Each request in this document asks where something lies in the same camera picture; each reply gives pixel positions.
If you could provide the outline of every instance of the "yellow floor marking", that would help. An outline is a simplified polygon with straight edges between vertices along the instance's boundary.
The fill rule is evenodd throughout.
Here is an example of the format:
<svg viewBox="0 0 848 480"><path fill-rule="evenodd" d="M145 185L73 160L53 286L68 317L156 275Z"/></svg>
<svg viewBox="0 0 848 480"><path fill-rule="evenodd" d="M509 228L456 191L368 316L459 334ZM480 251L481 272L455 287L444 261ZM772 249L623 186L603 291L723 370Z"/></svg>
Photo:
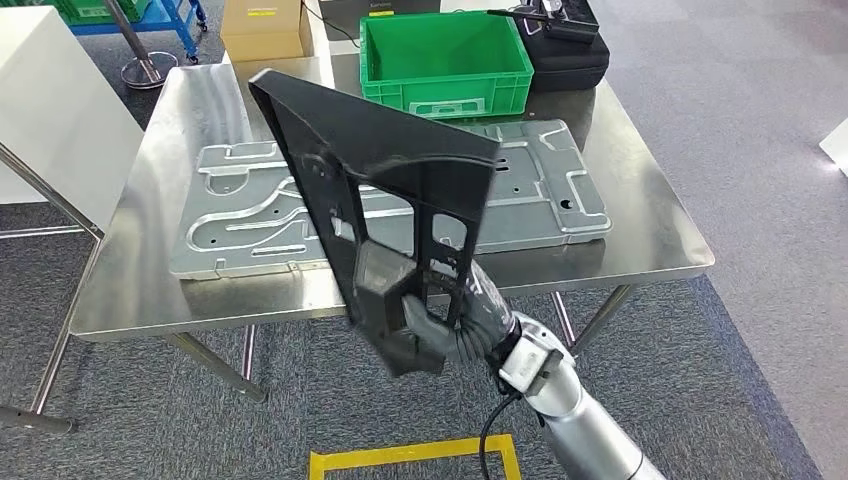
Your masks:
<svg viewBox="0 0 848 480"><path fill-rule="evenodd" d="M352 452L309 453L309 480L324 480L324 473L331 470L373 467L389 463L419 462L434 458L458 457L477 453L479 438L463 438L443 442L419 443L400 447L354 450ZM487 452L500 452L504 462L506 480L521 480L518 457L512 435L493 435L486 439Z"/></svg>

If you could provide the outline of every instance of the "black plastic part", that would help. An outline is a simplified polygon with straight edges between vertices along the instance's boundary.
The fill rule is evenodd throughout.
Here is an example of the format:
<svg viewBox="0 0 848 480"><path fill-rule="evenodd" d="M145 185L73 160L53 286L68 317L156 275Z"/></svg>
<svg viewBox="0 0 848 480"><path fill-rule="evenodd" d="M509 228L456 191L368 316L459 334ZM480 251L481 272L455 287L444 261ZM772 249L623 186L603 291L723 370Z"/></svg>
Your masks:
<svg viewBox="0 0 848 480"><path fill-rule="evenodd" d="M400 300L412 294L426 303L428 289L447 293L442 320L456 325L498 142L271 70L251 79L250 91L303 196L352 323L394 375L441 371L444 358L406 328ZM411 257L369 237L361 185L412 206ZM461 250L433 238L436 214L465 225ZM434 262L452 272L437 271Z"/></svg>

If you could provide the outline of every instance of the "green bin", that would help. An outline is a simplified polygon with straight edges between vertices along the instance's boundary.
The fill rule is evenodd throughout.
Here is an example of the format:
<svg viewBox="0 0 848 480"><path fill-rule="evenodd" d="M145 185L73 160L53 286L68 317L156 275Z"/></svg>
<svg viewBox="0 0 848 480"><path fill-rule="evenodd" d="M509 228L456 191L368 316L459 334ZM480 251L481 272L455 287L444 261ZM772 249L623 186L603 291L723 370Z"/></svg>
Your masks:
<svg viewBox="0 0 848 480"><path fill-rule="evenodd" d="M365 17L363 96L428 118L524 112L533 65L511 18L486 12Z"/></svg>
<svg viewBox="0 0 848 480"><path fill-rule="evenodd" d="M114 22L101 0L47 0L45 3L55 5L68 25ZM150 0L118 0L118 5L130 22L141 20L149 4Z"/></svg>

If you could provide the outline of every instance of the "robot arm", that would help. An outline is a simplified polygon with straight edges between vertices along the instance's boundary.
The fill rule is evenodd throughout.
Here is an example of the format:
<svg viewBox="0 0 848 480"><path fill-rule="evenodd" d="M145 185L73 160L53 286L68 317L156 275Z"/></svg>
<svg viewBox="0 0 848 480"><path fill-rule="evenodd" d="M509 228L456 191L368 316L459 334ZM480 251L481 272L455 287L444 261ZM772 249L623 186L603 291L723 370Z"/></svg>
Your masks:
<svg viewBox="0 0 848 480"><path fill-rule="evenodd" d="M539 414L568 478L660 480L665 477L580 384L574 358L547 327L515 312L521 326L498 375Z"/></svg>
<svg viewBox="0 0 848 480"><path fill-rule="evenodd" d="M510 311L485 272L472 263L465 314L458 330L404 297L409 328L449 359L486 359L524 397L543 423L544 435L569 479L662 480L607 411L583 388L574 358L540 322Z"/></svg>

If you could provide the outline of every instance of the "metal rod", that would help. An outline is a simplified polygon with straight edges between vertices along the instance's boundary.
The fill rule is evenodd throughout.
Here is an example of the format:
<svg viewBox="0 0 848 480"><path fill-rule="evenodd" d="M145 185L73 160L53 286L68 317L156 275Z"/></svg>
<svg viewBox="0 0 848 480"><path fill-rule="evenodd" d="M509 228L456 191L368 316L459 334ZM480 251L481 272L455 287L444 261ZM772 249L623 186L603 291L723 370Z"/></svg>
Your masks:
<svg viewBox="0 0 848 480"><path fill-rule="evenodd" d="M607 298L601 308L598 309L598 312L595 313L595 316L589 320L589 324L586 325L586 328L580 332L580 336L577 337L577 340L574 342L574 347L569 350L569 352L573 356L580 355L580 352L586 348L595 337L598 336L598 332L600 332L601 327L607 324L610 319L615 315L623 305L624 302L630 298L630 295L633 293L636 287L634 285L619 285L615 287L612 294Z"/></svg>
<svg viewBox="0 0 848 480"><path fill-rule="evenodd" d="M121 10L121 7L118 6L118 3L115 0L103 0L103 4L106 6L106 9L109 10L109 14L112 15L112 19L115 21L115 24L118 25L118 28L127 40L127 43L130 44L130 48L132 49L135 58L138 59L138 62L144 70L144 73L147 75L147 78L151 82L160 81L162 76L156 70L156 67L153 66L153 62L150 61L150 56L147 54L147 50L144 48L144 45L141 44L141 40L138 39L138 35L136 35L135 30L132 29L129 20L127 20L126 15L124 15L124 11Z"/></svg>
<svg viewBox="0 0 848 480"><path fill-rule="evenodd" d="M50 203L56 206L65 215L71 218L77 225L94 236L94 238L102 239L103 232L91 220L86 218L82 212L77 210L71 202L65 199L59 192L53 189L41 176L23 162L17 155L0 142L0 161L5 163L13 172L18 174L32 188L46 198Z"/></svg>
<svg viewBox="0 0 848 480"><path fill-rule="evenodd" d="M0 232L0 240L11 238L43 237L47 235L61 235L65 233L80 233L85 230L79 225L62 225L59 227L22 228L19 230L3 230Z"/></svg>
<svg viewBox="0 0 848 480"><path fill-rule="evenodd" d="M70 433L76 428L76 424L70 418L39 415L3 405L0 405L0 422L27 428L37 428L50 433Z"/></svg>
<svg viewBox="0 0 848 480"><path fill-rule="evenodd" d="M554 310L557 312L562 333L565 334L565 346L571 349L574 346L574 329L571 326L571 320L568 319L568 312L565 311L562 295L559 292L552 292L551 298L554 301Z"/></svg>
<svg viewBox="0 0 848 480"><path fill-rule="evenodd" d="M253 374L253 342L256 338L256 325L244 327L244 350L241 357L241 376L250 380Z"/></svg>
<svg viewBox="0 0 848 480"><path fill-rule="evenodd" d="M226 383L230 384L233 388L238 390L240 393L243 393L248 398L257 402L262 402L268 397L265 390L239 375L238 372L233 370L232 367L227 365L226 362L215 355L212 350L209 350L206 345L202 344L188 333L174 333L171 335L165 335L162 338L171 345L174 345L189 354L189 356L198 363L212 370Z"/></svg>
<svg viewBox="0 0 848 480"><path fill-rule="evenodd" d="M47 366L44 369L44 374L41 376L41 382L38 384L38 389L35 392L35 398L32 400L30 411L36 415L40 415L44 411L44 405L47 403L47 396L50 395L50 390L53 388L53 382L56 380L56 375L59 373L59 367L62 366L62 360L65 357L65 349L68 346L69 331L71 326L71 317L77 306L82 285L88 279L94 262L100 250L100 240L97 239L94 243L88 260L85 263L85 268L82 271L79 284L74 291L74 296L71 299L71 304L65 314L65 319L62 322L62 328L59 330L59 336L56 338L56 343L53 345L53 351L50 353L50 358L47 359Z"/></svg>

